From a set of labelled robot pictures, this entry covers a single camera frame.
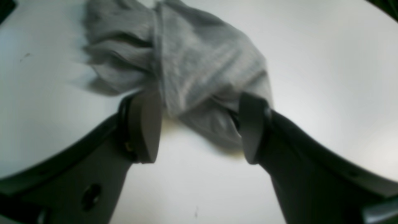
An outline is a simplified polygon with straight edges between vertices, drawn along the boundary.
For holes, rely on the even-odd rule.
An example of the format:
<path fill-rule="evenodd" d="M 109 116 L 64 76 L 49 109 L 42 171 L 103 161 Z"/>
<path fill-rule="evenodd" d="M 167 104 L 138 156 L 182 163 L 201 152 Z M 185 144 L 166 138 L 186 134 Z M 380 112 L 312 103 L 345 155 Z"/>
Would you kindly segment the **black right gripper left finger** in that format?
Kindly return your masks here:
<path fill-rule="evenodd" d="M 159 90 L 122 99 L 118 112 L 58 155 L 1 180 L 6 224 L 108 224 L 128 170 L 153 164 L 162 126 Z"/>

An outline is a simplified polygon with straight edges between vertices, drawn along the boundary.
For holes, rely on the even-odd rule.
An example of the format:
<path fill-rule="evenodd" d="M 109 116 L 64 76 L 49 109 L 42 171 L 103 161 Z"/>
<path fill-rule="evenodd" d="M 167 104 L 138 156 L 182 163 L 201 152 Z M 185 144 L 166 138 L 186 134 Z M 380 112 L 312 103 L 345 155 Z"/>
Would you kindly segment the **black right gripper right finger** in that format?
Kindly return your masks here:
<path fill-rule="evenodd" d="M 270 175 L 287 224 L 397 223 L 397 182 L 328 150 L 266 99 L 242 93 L 239 123 L 245 158 Z"/>

